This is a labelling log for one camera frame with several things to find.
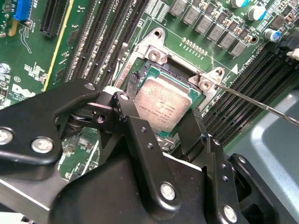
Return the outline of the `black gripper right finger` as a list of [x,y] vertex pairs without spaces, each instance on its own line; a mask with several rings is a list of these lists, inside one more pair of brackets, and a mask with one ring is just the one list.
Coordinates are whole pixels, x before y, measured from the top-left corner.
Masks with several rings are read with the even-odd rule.
[[205,174],[204,214],[209,224],[278,224],[279,202],[241,155],[226,156],[190,109],[178,125],[182,154]]

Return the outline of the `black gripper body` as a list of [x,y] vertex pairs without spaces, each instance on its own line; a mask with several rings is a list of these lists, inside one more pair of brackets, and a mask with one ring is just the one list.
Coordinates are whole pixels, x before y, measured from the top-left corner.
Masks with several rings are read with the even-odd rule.
[[217,224],[206,174],[197,166],[165,156],[182,204],[177,214],[159,219],[146,211],[130,159],[120,156],[67,184],[49,215],[51,224]]

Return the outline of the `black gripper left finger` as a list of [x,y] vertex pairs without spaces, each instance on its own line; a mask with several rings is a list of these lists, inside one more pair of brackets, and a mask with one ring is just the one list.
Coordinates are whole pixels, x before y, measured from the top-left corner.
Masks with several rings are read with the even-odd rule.
[[83,121],[111,135],[108,158],[98,170],[111,171],[122,155],[130,158],[144,207],[155,216],[170,216],[181,206],[181,194],[148,121],[139,117],[133,99],[118,91],[104,105],[100,89],[84,79],[67,82],[0,111],[0,128],[7,139],[0,145],[5,174],[17,179],[44,180],[62,155],[69,117],[90,110]]

